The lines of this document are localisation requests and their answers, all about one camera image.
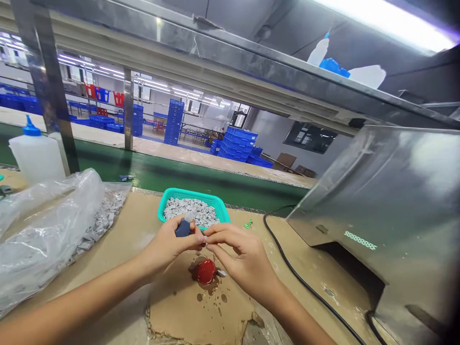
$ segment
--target white plastic jug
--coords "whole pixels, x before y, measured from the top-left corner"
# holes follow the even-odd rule
[[[66,178],[57,141],[42,136],[27,115],[24,135],[9,140],[11,151],[29,185]]]
[[[350,72],[348,79],[357,81],[373,89],[378,89],[387,76],[387,72],[380,65],[360,67],[351,69],[348,72]]]
[[[314,66],[319,66],[324,60],[327,54],[327,48],[329,47],[329,38],[323,38],[318,42],[316,48],[311,52],[307,62]]]

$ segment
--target blue bottle cap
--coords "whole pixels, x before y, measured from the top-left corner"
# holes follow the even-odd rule
[[[26,116],[27,116],[27,126],[23,127],[24,135],[28,135],[28,136],[31,136],[31,137],[39,137],[39,136],[41,136],[42,132],[37,127],[34,126],[32,121],[30,120],[29,115],[26,115]]]

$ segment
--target cardboard sheet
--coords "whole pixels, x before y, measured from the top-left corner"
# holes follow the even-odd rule
[[[192,279],[189,269],[209,258],[223,268],[207,249],[182,253],[150,293],[150,324],[156,333],[191,344],[241,344],[253,306],[232,279],[215,277],[209,285]]]

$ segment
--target forearm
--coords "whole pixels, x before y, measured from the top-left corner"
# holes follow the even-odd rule
[[[94,320],[143,285],[145,277],[128,261],[31,313],[0,326],[0,344],[60,344],[74,330]]]
[[[264,307],[283,326],[294,344],[335,345],[281,281],[275,284],[272,301]]]

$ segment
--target teal plastic basket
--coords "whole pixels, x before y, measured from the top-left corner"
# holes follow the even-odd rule
[[[203,194],[198,192],[192,192],[185,189],[179,188],[168,188],[164,191],[163,197],[160,201],[160,206],[158,206],[158,218],[164,223],[166,221],[164,214],[164,209],[166,207],[166,202],[170,198],[177,198],[177,199],[198,199],[200,201],[204,201],[207,203],[208,206],[212,206],[216,209],[216,216],[220,220],[221,223],[230,223],[229,213],[225,208],[225,204],[221,198]]]

